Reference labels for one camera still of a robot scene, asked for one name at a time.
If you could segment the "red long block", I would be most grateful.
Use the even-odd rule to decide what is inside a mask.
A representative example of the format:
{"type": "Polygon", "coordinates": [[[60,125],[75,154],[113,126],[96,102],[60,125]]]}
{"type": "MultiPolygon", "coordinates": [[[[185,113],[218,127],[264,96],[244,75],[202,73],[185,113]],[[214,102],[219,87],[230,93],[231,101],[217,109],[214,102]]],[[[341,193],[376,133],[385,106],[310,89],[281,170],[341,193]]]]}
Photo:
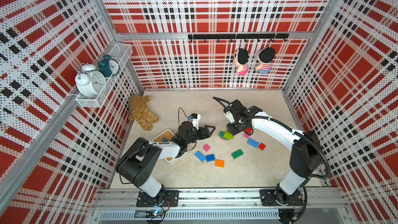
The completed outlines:
{"type": "Polygon", "coordinates": [[[252,134],[253,134],[253,129],[252,128],[246,128],[245,130],[244,130],[244,132],[248,135],[248,136],[251,136],[252,134]]]}

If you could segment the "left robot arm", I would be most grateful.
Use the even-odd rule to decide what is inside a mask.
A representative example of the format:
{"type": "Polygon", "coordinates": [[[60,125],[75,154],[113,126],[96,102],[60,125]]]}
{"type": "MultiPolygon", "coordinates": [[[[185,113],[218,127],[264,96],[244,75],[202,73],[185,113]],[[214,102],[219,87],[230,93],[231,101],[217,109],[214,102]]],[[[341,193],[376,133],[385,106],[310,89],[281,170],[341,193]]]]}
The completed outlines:
{"type": "Polygon", "coordinates": [[[138,138],[125,152],[116,165],[120,178],[125,178],[141,190],[141,200],[151,206],[161,206],[163,202],[173,205],[166,196],[163,184],[152,176],[152,171],[159,160],[179,158],[188,151],[188,145],[212,136],[216,127],[205,125],[196,127],[190,121],[180,124],[177,133],[167,142],[149,142],[138,138]]]}

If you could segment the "lime block small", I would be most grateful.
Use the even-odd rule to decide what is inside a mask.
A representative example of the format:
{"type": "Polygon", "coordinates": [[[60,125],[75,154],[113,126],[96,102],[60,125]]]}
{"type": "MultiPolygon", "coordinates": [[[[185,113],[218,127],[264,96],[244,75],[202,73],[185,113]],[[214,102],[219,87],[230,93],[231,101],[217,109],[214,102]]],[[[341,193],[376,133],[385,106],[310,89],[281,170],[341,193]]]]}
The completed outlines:
{"type": "Polygon", "coordinates": [[[234,139],[234,135],[232,135],[231,133],[229,133],[228,131],[225,131],[223,138],[226,140],[232,140],[234,139]]]}

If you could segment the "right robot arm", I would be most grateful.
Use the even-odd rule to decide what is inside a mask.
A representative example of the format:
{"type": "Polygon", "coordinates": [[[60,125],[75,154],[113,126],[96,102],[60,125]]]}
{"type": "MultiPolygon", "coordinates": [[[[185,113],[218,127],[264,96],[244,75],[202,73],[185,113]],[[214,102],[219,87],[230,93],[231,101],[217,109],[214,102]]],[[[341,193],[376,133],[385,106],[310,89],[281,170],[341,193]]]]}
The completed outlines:
{"type": "Polygon", "coordinates": [[[303,132],[291,128],[256,106],[246,108],[239,100],[228,102],[215,96],[213,99],[222,105],[224,116],[229,121],[227,130],[232,135],[247,128],[256,129],[276,139],[291,152],[290,170],[276,186],[273,202],[286,206],[310,179],[330,177],[330,164],[314,131],[303,132]]]}

